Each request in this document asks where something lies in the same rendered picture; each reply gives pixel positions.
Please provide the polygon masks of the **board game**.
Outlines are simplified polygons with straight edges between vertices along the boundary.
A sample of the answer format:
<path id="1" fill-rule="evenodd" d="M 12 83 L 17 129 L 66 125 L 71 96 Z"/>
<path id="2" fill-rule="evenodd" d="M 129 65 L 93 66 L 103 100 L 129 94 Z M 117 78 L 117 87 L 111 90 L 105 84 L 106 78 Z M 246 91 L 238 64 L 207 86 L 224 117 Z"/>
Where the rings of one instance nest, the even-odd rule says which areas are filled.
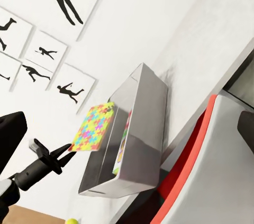
<path id="1" fill-rule="evenodd" d="M 115 162 L 114 169 L 113 169 L 113 172 L 112 172 L 113 174 L 116 174 L 116 175 L 118 174 L 119 168 L 120 168 L 120 163 L 121 163 L 121 158 L 122 158 L 122 154 L 123 154 L 123 150 L 124 150 L 124 144 L 125 144 L 125 140 L 126 140 L 126 135 L 127 135 L 127 132 L 128 132 L 128 127 L 129 127 L 129 122 L 130 122 L 130 118 L 131 118 L 131 113 L 132 113 L 132 111 L 130 111 L 128 120 L 126 122 L 126 127 L 125 127 L 124 134 L 123 134 L 123 137 L 122 137 L 120 149 L 119 149 L 119 152 L 117 154 L 116 162 Z"/>

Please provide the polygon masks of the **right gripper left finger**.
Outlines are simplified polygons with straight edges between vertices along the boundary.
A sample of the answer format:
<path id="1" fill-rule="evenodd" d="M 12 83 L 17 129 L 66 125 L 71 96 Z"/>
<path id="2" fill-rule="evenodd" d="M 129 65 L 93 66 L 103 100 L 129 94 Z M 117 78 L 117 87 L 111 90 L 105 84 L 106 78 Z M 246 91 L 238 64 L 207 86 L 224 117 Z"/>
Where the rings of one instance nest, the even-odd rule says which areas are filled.
<path id="1" fill-rule="evenodd" d="M 23 111 L 0 117 L 0 174 L 28 131 Z"/>

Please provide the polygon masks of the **jigsaw puzzle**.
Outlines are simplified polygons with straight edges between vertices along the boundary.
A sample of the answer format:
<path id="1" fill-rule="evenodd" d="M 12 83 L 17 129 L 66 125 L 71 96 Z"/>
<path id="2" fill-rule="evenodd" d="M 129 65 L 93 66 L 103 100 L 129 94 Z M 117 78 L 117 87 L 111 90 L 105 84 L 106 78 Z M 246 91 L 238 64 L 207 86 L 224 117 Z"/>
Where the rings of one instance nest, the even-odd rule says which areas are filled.
<path id="1" fill-rule="evenodd" d="M 116 106 L 115 102 L 109 102 L 92 107 L 68 151 L 98 151 L 113 120 L 114 106 Z"/>

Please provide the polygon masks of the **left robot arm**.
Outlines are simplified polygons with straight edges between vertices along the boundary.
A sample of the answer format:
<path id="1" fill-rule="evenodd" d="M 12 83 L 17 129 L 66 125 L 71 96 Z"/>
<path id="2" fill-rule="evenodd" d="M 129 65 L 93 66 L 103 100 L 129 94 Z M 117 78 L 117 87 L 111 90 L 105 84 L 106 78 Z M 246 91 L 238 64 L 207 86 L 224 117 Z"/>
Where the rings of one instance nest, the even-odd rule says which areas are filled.
<path id="1" fill-rule="evenodd" d="M 58 157 L 71 147 L 66 144 L 49 153 L 49 150 L 37 139 L 29 139 L 28 148 L 37 155 L 37 160 L 22 172 L 16 172 L 10 178 L 0 181 L 0 224 L 9 213 L 9 206 L 16 204 L 20 197 L 20 189 L 28 191 L 30 187 L 42 180 L 52 171 L 60 175 L 64 167 L 77 152 L 70 152 L 60 160 Z"/>

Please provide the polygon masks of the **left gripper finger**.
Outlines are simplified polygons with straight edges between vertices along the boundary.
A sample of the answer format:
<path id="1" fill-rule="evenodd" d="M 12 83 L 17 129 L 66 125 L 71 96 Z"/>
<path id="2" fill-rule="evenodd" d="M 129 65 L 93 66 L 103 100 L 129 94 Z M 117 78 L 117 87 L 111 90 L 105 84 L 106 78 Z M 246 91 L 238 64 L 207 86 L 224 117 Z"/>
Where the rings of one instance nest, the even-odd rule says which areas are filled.
<path id="1" fill-rule="evenodd" d="M 69 154 L 67 154 L 66 156 L 61 158 L 60 160 L 56 159 L 55 162 L 60 167 L 64 167 L 76 153 L 77 152 L 70 152 Z M 55 166 L 57 166 L 57 165 L 55 165 Z"/>
<path id="2" fill-rule="evenodd" d="M 52 163 L 55 164 L 55 165 L 57 165 L 57 163 L 55 162 L 55 160 L 58 159 L 58 157 L 60 157 L 60 155 L 61 155 L 63 152 L 65 152 L 66 150 L 68 150 L 70 147 L 71 147 L 71 143 L 66 144 L 66 145 L 64 145 L 64 146 L 62 146 L 62 147 L 60 147 L 60 148 L 58 148 L 57 150 L 55 150 L 55 151 L 49 153 L 49 156 L 50 156 L 50 158 L 51 158 L 51 160 L 52 160 Z"/>

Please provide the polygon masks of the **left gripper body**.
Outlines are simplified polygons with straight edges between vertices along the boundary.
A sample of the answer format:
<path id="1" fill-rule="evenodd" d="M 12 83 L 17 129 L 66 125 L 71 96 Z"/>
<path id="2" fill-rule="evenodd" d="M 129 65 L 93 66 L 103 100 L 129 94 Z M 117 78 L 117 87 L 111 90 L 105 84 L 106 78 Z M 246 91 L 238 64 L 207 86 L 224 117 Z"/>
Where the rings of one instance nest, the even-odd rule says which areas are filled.
<path id="1" fill-rule="evenodd" d="M 49 153 L 42 147 L 37 149 L 37 160 L 27 166 L 25 171 L 33 182 L 39 182 L 52 171 L 55 171 L 58 175 L 63 172 L 59 165 L 55 166 L 52 163 Z"/>

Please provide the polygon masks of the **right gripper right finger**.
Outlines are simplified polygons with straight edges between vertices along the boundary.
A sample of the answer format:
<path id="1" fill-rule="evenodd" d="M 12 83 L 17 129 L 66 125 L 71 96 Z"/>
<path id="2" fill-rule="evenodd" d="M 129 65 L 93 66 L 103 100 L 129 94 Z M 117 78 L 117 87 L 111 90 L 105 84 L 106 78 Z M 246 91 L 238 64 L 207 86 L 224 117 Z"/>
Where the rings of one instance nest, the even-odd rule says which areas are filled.
<path id="1" fill-rule="evenodd" d="M 254 153 L 254 113 L 242 111 L 239 116 L 237 130 Z"/>

